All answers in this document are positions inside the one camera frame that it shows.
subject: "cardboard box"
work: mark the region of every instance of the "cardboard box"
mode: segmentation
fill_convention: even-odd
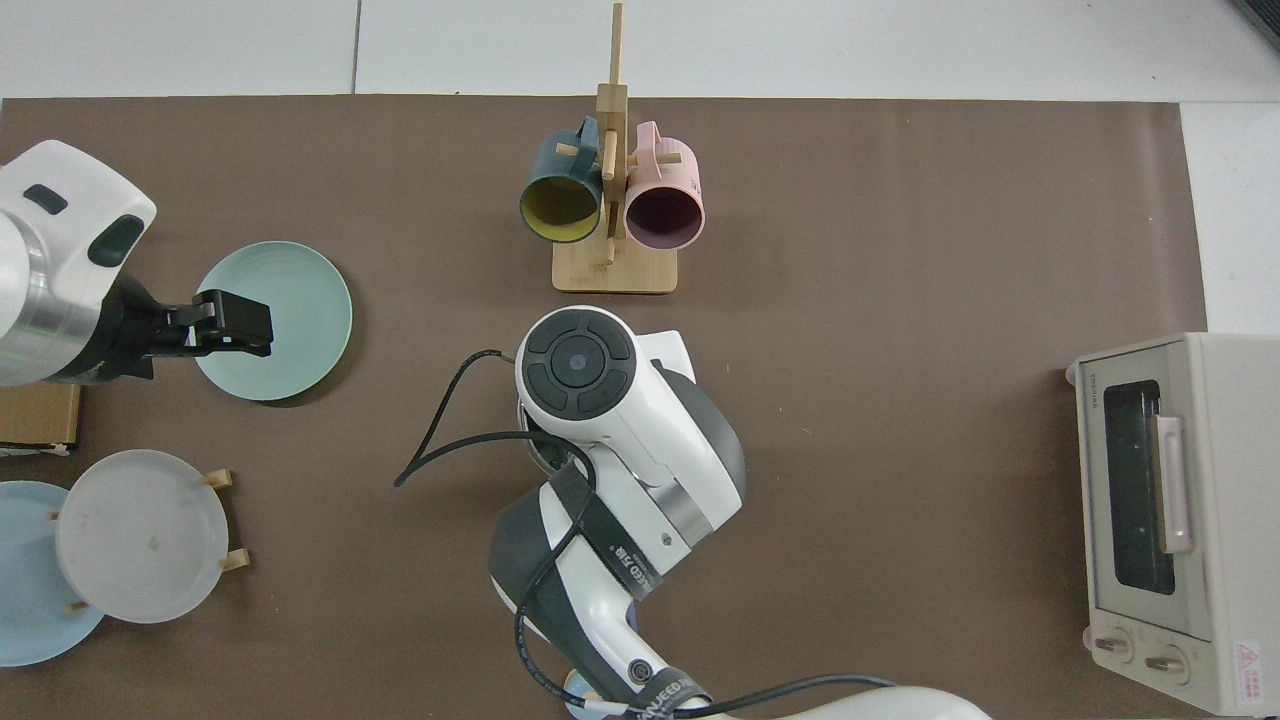
[[[67,455],[76,446],[79,398],[79,386],[0,387],[0,456]]]

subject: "white tile floor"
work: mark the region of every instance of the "white tile floor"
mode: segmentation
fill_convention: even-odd
[[[5,0],[0,97],[590,95],[609,18],[608,0]],[[630,0],[622,79],[1181,102],[1210,329],[1280,333],[1280,51],[1230,0]]]

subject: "toaster oven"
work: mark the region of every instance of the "toaster oven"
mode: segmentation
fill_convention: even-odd
[[[1280,337],[1080,357],[1094,662],[1216,715],[1280,714]]]

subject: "wooden mug tree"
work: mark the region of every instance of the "wooden mug tree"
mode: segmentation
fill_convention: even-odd
[[[627,193],[627,86],[622,85],[622,3],[613,4],[613,40],[609,53],[609,82],[595,94],[595,118],[600,126],[600,178],[604,196],[600,224],[579,242],[552,246],[552,286],[561,292],[605,292],[662,295],[676,290],[676,251],[650,250],[627,240],[622,217]],[[575,154],[576,147],[557,151]],[[678,163],[678,154],[660,155],[659,163]]]

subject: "warning label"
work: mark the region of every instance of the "warning label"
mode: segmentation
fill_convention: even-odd
[[[1262,651],[1254,641],[1235,643],[1235,692],[1240,705],[1266,702],[1262,688]]]

